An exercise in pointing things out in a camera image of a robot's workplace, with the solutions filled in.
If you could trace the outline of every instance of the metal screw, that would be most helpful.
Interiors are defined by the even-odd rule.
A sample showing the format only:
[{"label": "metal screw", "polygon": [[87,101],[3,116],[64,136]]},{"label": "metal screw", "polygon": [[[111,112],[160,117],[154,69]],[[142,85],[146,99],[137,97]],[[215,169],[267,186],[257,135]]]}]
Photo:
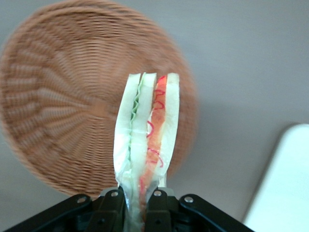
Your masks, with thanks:
[{"label": "metal screw", "polygon": [[154,196],[159,197],[159,196],[161,196],[161,195],[162,195],[162,192],[161,192],[161,191],[159,191],[159,190],[154,191]]},{"label": "metal screw", "polygon": [[77,199],[77,203],[84,203],[87,200],[87,198],[85,196],[80,197],[79,199]]},{"label": "metal screw", "polygon": [[118,192],[117,192],[117,191],[112,192],[112,193],[111,193],[111,196],[112,196],[112,197],[116,197],[116,196],[118,196]]},{"label": "metal screw", "polygon": [[193,200],[192,197],[185,197],[184,201],[187,202],[187,203],[192,203],[194,200]]}]

